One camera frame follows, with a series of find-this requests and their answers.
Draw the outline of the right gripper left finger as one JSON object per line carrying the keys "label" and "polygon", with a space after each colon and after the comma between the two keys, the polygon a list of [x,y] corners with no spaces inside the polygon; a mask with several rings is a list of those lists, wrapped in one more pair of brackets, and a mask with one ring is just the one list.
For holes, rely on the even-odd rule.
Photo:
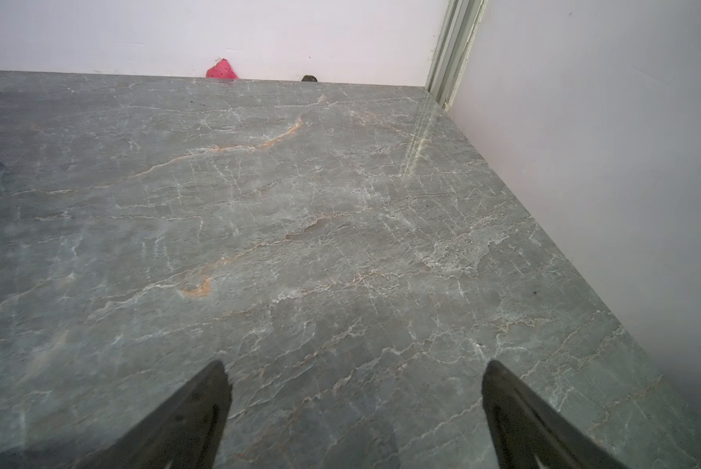
{"label": "right gripper left finger", "polygon": [[82,468],[211,468],[232,403],[223,362],[208,363]]}

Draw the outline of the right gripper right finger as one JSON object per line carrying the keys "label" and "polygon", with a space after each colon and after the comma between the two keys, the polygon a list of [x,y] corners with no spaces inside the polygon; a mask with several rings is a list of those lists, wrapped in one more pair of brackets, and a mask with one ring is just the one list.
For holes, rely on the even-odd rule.
{"label": "right gripper right finger", "polygon": [[503,363],[487,364],[481,385],[501,468],[622,468]]}

